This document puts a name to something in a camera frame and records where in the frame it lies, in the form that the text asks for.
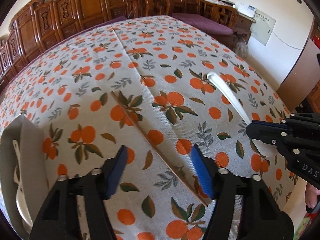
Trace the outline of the person's right hand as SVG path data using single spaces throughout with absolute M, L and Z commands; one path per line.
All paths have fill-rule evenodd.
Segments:
M 317 198 L 320 195 L 320 191 L 313 185 L 307 183 L 305 189 L 305 203 L 308 208 L 314 209 L 317 205 Z

